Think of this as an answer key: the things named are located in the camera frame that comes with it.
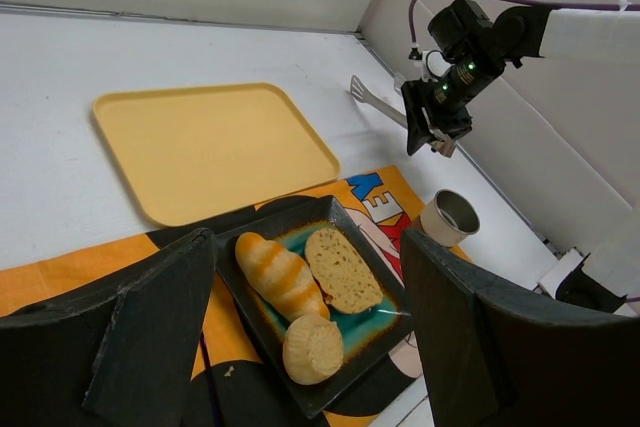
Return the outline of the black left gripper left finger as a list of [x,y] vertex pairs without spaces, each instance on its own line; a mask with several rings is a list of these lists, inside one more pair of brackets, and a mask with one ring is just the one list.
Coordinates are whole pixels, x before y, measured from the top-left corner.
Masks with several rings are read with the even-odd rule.
[[1,319],[4,426],[177,426],[216,262],[196,229]]

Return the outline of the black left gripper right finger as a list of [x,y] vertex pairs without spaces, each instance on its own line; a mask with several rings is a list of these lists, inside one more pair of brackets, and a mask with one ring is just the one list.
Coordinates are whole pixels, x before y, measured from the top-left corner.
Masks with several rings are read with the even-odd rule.
[[408,229],[403,281],[438,426],[635,426],[639,322],[534,293]]

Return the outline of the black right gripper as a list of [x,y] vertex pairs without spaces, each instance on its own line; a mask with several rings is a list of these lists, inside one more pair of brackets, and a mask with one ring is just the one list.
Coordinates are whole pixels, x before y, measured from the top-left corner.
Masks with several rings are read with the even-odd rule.
[[438,140],[428,125],[452,141],[472,130],[467,104],[501,76],[505,60],[494,49],[493,23],[478,3],[455,0],[434,16],[428,32],[446,61],[444,76],[433,80],[407,80],[401,86],[407,120],[407,153],[413,156],[424,146],[437,153]]

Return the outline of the sliced brown bread piece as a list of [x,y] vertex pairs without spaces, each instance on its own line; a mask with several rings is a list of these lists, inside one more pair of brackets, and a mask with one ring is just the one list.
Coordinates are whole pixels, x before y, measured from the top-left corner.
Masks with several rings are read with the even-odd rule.
[[378,306],[383,291],[356,248],[336,228],[320,228],[306,241],[304,255],[325,299],[335,310],[360,314]]

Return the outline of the striped long bread roll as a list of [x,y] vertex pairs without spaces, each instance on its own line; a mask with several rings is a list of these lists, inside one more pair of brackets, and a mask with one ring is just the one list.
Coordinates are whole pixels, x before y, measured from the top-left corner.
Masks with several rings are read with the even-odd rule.
[[308,264],[281,243],[245,232],[236,241],[235,258],[249,285],[287,321],[305,314],[330,319]]

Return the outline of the small round bread bun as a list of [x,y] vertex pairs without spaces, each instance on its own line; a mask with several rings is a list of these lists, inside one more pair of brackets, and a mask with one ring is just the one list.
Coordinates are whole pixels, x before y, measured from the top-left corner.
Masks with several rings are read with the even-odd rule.
[[315,385],[332,377],[344,362],[337,324],[317,314],[297,318],[286,331],[282,359],[287,375],[299,385]]

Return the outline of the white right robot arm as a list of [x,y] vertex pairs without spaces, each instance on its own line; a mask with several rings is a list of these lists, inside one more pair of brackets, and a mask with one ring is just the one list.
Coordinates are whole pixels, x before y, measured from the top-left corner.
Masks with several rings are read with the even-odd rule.
[[449,157],[472,130],[467,109],[508,64],[525,58],[636,63],[639,14],[544,4],[515,6],[490,20],[471,0],[455,0],[427,30],[448,68],[401,86],[407,118],[407,152],[423,146]]

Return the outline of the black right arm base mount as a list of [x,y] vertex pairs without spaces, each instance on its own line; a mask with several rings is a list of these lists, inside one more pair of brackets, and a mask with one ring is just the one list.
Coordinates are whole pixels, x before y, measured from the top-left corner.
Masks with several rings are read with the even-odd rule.
[[588,254],[583,254],[577,247],[561,253],[548,240],[544,245],[556,255],[557,262],[538,280],[536,292],[591,310],[639,317],[638,297],[618,297],[583,271]]

